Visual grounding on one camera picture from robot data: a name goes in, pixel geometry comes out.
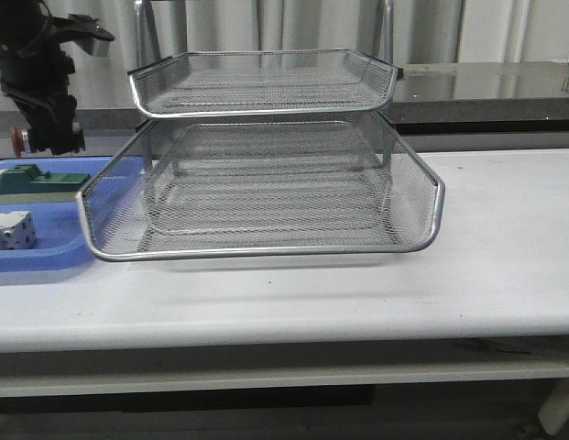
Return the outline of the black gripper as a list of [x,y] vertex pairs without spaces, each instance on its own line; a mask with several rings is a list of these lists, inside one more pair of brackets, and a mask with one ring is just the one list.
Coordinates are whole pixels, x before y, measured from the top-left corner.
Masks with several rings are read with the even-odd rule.
[[28,122],[29,152],[78,151],[77,100],[68,90],[75,65],[60,47],[75,39],[69,27],[0,27],[1,88]]

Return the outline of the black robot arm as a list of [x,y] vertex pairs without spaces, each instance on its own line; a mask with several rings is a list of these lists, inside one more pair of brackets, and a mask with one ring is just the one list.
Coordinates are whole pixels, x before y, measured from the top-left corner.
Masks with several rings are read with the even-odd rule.
[[61,155],[78,150],[77,101],[69,94],[71,57],[48,37],[51,17],[39,1],[0,1],[0,85],[28,122],[31,147]]

